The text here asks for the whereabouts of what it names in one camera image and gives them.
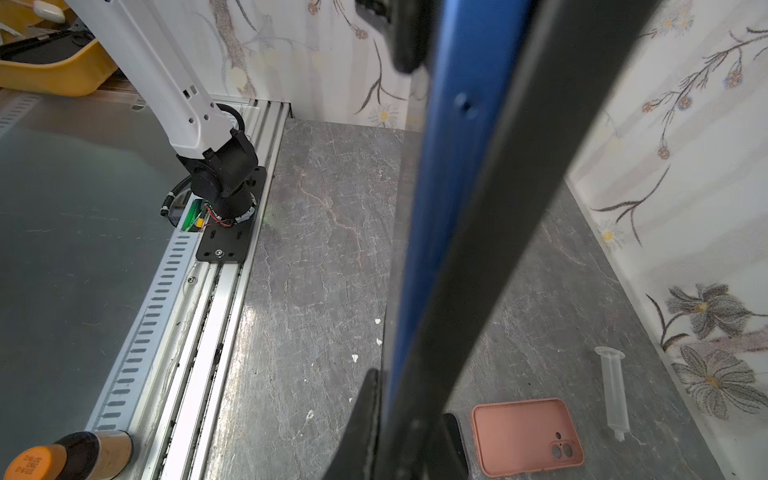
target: bottle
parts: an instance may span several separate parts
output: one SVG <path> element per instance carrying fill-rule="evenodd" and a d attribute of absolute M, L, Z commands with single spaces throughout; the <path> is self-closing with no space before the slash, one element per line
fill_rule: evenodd
<path fill-rule="evenodd" d="M 110 480 L 123 471 L 133 450 L 131 437 L 120 430 L 72 433 L 20 454 L 3 480 Z"/>

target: robotic arm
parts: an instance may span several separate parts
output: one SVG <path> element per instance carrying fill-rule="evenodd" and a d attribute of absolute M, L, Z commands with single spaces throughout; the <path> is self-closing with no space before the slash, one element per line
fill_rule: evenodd
<path fill-rule="evenodd" d="M 218 220 L 248 220 L 256 201 L 247 186 L 259 162 L 242 118 L 211 100 L 152 1 L 68 4 L 152 108 L 190 172 L 192 191 L 208 201 Z M 222 109 L 238 119 L 238 128 Z"/>

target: pink phone case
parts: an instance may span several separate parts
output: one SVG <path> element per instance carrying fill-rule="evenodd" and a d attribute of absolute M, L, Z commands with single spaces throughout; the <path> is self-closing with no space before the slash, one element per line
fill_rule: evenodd
<path fill-rule="evenodd" d="M 568 407 L 560 399 L 489 403 L 472 409 L 478 460 L 488 477 L 584 463 Z"/>

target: wall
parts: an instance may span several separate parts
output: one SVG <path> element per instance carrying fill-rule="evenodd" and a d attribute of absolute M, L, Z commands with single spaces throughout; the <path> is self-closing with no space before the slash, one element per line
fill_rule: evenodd
<path fill-rule="evenodd" d="M 409 78 L 353 0 L 155 0 L 211 94 L 289 101 L 297 118 L 403 128 Z"/>
<path fill-rule="evenodd" d="M 567 177 L 726 478 L 768 470 L 767 48 L 765 2 L 664 2 Z"/>

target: white robotic arm segment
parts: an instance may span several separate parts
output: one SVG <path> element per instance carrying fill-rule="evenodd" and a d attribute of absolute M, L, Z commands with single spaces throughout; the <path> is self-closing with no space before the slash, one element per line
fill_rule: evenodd
<path fill-rule="evenodd" d="M 151 0 L 68 0 L 150 105 L 181 157 L 202 159 L 232 124 L 205 91 Z"/>

